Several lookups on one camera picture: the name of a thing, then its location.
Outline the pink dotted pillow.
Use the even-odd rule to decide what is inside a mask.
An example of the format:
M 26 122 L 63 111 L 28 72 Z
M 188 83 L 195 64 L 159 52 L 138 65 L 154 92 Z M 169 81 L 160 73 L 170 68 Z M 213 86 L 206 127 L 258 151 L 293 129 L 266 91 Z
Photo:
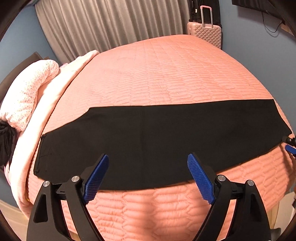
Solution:
M 13 81 L 1 104 L 1 120 L 17 132 L 26 129 L 36 108 L 39 88 L 55 78 L 59 65 L 54 60 L 39 60 L 27 66 Z

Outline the beige wall socket panel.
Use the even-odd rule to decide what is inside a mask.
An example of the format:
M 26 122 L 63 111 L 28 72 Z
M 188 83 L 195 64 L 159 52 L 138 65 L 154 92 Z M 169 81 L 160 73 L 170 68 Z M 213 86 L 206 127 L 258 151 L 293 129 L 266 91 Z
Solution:
M 292 32 L 292 30 L 288 27 L 288 25 L 282 23 L 282 24 L 280 25 L 280 27 L 281 27 L 282 30 L 284 30 L 284 31 L 286 31 L 287 33 L 293 35 L 293 32 Z

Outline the black hardshell suitcase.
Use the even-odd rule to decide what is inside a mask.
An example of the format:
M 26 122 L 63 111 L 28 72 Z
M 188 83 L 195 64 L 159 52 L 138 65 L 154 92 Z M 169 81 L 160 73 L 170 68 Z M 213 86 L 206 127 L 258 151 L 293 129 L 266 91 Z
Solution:
M 209 6 L 212 9 L 212 19 L 214 25 L 221 27 L 220 4 L 218 0 L 193 0 L 188 1 L 190 11 L 190 22 L 201 23 L 201 6 Z

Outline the light pink folded blanket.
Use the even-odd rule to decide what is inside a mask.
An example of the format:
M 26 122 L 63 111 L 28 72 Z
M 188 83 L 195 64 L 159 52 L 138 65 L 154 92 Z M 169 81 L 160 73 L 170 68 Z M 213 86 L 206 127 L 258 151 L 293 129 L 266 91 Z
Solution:
M 27 174 L 43 129 L 66 88 L 98 54 L 97 50 L 93 50 L 79 56 L 69 64 L 59 66 L 58 75 L 39 88 L 37 105 L 26 129 L 17 132 L 18 137 L 12 161 L 6 164 L 4 172 L 11 186 L 13 197 L 25 216 L 30 216 L 33 208 L 26 194 Z

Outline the grey pleated curtain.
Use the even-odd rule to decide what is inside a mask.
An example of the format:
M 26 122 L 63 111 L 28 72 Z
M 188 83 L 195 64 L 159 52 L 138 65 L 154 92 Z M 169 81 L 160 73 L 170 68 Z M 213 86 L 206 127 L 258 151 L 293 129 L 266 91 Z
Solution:
M 38 1 L 35 10 L 62 64 L 92 50 L 184 34 L 189 20 L 187 1 Z

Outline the pink quilted bed cover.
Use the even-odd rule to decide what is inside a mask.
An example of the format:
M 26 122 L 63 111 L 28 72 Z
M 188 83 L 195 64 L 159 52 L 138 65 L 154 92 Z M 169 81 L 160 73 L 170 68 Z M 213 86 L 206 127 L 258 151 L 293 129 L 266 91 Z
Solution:
M 109 168 L 87 205 L 105 240 L 192 240 L 209 204 L 187 167 L 199 159 L 255 182 L 272 209 L 295 181 L 292 134 L 268 90 L 243 65 L 189 35 L 96 55 L 54 104 L 31 160 L 25 197 L 64 182 L 102 154 Z

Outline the pink hardshell suitcase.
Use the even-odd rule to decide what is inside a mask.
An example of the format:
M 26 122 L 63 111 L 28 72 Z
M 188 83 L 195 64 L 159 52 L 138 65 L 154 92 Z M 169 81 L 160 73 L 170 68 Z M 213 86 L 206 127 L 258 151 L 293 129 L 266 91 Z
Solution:
M 188 22 L 187 34 L 198 37 L 215 47 L 222 49 L 222 28 L 213 24 L 212 9 L 209 6 L 201 6 L 202 22 Z

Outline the wall mounted television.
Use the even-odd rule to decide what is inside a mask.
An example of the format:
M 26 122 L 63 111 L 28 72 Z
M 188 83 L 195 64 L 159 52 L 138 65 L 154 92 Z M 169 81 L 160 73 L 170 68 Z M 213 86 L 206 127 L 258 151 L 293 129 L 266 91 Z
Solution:
M 232 0 L 232 4 L 269 14 L 283 21 L 278 11 L 268 0 Z

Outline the dark bed headboard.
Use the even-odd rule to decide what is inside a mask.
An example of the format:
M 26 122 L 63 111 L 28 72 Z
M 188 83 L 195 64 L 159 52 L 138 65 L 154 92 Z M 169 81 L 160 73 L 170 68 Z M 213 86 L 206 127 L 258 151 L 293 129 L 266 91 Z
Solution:
M 11 84 L 15 78 L 29 65 L 39 60 L 48 60 L 49 57 L 42 58 L 38 52 L 34 52 L 31 56 L 23 60 L 19 65 L 17 65 L 1 82 L 0 84 L 0 101 L 3 102 L 3 99 L 8 92 Z

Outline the black pants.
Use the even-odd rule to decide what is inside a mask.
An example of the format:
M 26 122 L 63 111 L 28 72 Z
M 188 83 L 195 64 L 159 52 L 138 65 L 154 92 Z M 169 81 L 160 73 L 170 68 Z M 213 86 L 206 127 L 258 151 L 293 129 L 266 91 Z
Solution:
M 219 172 L 262 156 L 292 133 L 274 100 L 90 108 L 44 134 L 34 174 L 68 181 L 109 157 L 103 190 L 144 190 L 190 180 L 187 157 Z

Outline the black object beside pillow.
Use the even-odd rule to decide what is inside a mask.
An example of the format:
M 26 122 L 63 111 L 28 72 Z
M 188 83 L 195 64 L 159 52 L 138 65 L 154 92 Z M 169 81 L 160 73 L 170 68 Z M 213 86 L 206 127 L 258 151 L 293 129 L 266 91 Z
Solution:
M 12 156 L 16 147 L 18 133 L 15 128 L 11 127 L 8 122 L 1 120 L 1 166 L 11 163 Z

